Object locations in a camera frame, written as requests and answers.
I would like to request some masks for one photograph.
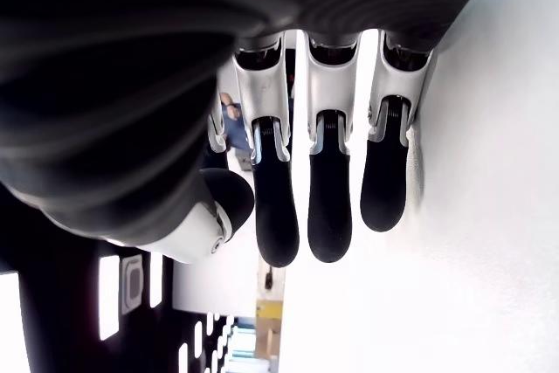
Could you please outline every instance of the window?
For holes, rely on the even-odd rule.
[[[194,357],[202,355],[202,322],[198,321],[194,326]]]
[[[0,325],[0,371],[29,372],[17,273],[0,274]]]
[[[189,373],[189,345],[181,345],[178,349],[178,373]]]
[[[152,252],[149,261],[149,305],[156,307],[163,300],[163,256]]]
[[[209,312],[207,315],[207,325],[206,325],[206,334],[210,336],[213,334],[213,313]]]
[[[99,338],[104,341],[119,331],[118,255],[99,259]]]
[[[217,351],[215,349],[211,353],[211,373],[217,373]]]

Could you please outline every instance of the black rubber fingertip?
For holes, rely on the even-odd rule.
[[[299,225],[293,200],[289,162],[276,156],[271,120],[260,125],[262,160],[252,166],[256,197],[256,239],[270,266],[293,262],[299,251]]]
[[[363,222],[373,231],[389,231],[404,213],[407,155],[398,139],[367,141],[360,207]]]
[[[311,188],[307,235],[313,255],[321,262],[341,259],[351,244],[349,156],[338,145],[337,114],[325,113],[323,149],[311,155]]]

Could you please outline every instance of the robotic hand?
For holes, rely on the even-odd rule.
[[[337,261],[351,241],[360,34],[380,29],[361,213],[387,231],[404,211],[406,131],[431,51],[467,1],[0,0],[0,182],[75,234],[181,262],[215,253],[254,203],[227,170],[216,95],[217,69],[234,56],[259,249],[288,265],[300,240],[283,31],[302,28],[308,241],[316,258]],[[204,153],[218,169],[199,169]]]

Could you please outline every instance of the screw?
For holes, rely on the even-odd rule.
[[[216,243],[213,244],[213,246],[211,248],[211,253],[216,253],[219,246],[221,246],[221,244],[223,244],[223,243],[224,243],[223,238],[219,238],[218,240],[216,240]]]

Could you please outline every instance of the person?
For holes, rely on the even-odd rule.
[[[228,93],[220,93],[221,108],[224,115],[225,137],[232,148],[250,153],[251,148],[246,140],[245,122],[241,105],[234,102]]]

